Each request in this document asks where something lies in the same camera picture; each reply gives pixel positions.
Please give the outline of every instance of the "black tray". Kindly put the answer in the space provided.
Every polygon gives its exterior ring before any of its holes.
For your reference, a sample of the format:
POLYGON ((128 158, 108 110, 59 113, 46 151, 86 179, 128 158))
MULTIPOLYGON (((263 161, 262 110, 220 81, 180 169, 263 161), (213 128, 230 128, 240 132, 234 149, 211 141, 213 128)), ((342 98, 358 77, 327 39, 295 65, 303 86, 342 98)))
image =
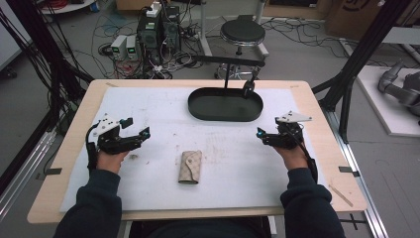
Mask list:
POLYGON ((263 100, 255 92, 248 99, 242 93, 240 88, 198 88, 188 97, 188 110, 205 121, 254 121, 263 111, 263 100))

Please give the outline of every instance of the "white paper sheet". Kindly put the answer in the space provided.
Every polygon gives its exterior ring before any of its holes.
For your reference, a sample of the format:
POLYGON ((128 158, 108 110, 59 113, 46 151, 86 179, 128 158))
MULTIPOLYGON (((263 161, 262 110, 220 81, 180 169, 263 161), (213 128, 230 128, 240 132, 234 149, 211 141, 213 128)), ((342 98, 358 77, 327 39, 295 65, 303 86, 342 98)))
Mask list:
MULTIPOLYGON (((281 206, 287 170, 282 158, 256 137, 257 127, 276 133, 274 117, 299 112, 290 90, 257 89, 264 108, 253 122, 211 122, 188 112, 187 98, 195 88, 109 88, 92 122, 105 113, 134 118, 120 136, 137 135, 151 127, 151 137, 122 164, 118 195, 123 210, 160 210, 281 206), (183 151, 203 153, 200 183, 177 182, 183 151)), ((304 131, 310 155, 316 159, 304 131)), ((91 135, 90 141, 97 141, 91 135)), ((61 212, 75 204, 77 190, 88 181, 87 153, 80 152, 71 173, 61 212)), ((325 180, 319 170, 319 183, 325 180)))

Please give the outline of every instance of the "wooden table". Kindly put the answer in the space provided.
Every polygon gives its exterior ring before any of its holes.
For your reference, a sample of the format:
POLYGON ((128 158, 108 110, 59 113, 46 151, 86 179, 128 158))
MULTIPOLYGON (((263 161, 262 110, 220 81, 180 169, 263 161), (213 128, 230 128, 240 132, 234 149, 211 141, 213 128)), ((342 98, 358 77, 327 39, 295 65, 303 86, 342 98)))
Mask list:
MULTIPOLYGON (((59 212, 75 160, 84 145, 84 137, 109 87, 222 87, 221 80, 102 80, 93 81, 80 104, 73 122, 53 161, 52 168, 62 168, 60 175, 47 176, 28 214, 31 223, 60 222, 59 212)), ((230 87, 242 88, 243 81, 230 81, 230 87)), ((323 169, 328 188, 333 194, 333 207, 337 212, 362 211, 367 208, 365 199, 351 173, 341 173, 339 167, 347 167, 341 150, 318 105, 311 88, 305 81, 259 80, 258 88, 290 89, 299 112, 310 115, 313 123, 305 130, 311 138, 318 163, 323 169)), ((167 219, 193 217, 227 217, 250 215, 281 215, 281 207, 247 207, 199 210, 160 210, 123 212, 123 220, 167 219)))

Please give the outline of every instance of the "human hand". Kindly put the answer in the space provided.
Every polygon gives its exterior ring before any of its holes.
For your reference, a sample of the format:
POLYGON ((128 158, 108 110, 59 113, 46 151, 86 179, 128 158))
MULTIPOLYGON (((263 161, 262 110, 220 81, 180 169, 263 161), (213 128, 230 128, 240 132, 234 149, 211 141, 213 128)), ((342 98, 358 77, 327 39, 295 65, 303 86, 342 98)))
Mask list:
POLYGON ((117 155, 108 155, 103 151, 99 151, 96 169, 118 174, 121 168, 121 163, 128 154, 129 152, 123 152, 117 155))
POLYGON ((286 166, 288 171, 298 168, 308 168, 307 159, 305 153, 299 146, 291 150, 273 147, 282 157, 284 160, 284 165, 286 166))

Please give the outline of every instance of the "dark sleeve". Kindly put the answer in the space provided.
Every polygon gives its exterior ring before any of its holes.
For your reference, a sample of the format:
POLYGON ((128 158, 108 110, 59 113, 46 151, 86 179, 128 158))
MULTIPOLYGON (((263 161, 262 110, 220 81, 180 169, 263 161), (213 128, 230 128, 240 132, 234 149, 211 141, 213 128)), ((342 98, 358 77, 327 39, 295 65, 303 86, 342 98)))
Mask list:
POLYGON ((117 237, 122 213, 117 196, 119 182, 120 177, 114 173, 94 170, 53 237, 117 237))
POLYGON ((308 169, 288 172, 287 191, 281 195, 286 237, 345 237, 330 191, 316 184, 308 169))

